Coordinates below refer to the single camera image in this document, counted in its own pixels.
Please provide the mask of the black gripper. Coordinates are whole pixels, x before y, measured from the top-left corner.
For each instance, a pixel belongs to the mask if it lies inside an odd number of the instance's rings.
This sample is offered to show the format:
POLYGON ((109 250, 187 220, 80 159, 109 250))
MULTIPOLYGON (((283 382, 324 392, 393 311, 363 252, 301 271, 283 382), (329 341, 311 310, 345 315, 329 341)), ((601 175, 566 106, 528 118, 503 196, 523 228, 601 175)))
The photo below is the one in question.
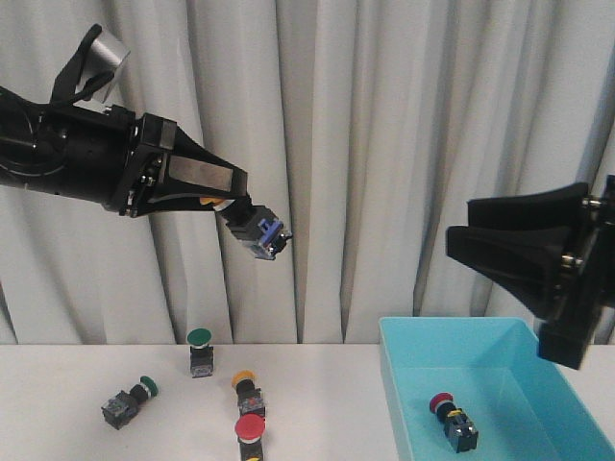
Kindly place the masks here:
POLYGON ((175 121, 144 113, 129 134, 119 181, 104 203, 107 211, 128 217, 167 211, 253 215, 247 173, 197 144, 175 121), (164 185, 160 172, 167 157, 164 185))
POLYGON ((602 309, 614 305, 614 181, 605 183, 600 198, 588 192, 586 182, 576 182, 543 193, 471 200, 470 227, 446 233, 447 256, 546 320, 538 330, 538 356, 573 370, 581 366, 602 309), (589 231, 573 253, 563 255, 567 227, 581 220, 582 207, 589 211, 589 231), (564 280, 558 284, 561 257, 564 280))

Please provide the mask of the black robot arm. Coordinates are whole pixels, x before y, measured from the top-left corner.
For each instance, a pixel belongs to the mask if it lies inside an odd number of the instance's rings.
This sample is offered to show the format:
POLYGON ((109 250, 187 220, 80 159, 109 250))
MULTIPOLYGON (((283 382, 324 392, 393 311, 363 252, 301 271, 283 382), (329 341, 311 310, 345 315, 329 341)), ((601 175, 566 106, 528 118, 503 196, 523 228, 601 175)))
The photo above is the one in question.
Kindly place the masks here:
POLYGON ((101 205, 121 216, 253 212, 247 174, 176 122, 123 107, 47 108, 1 91, 1 183, 101 205))
POLYGON ((499 284, 542 324, 537 354, 577 370, 614 304, 614 178, 538 194, 472 200, 446 254, 499 284))

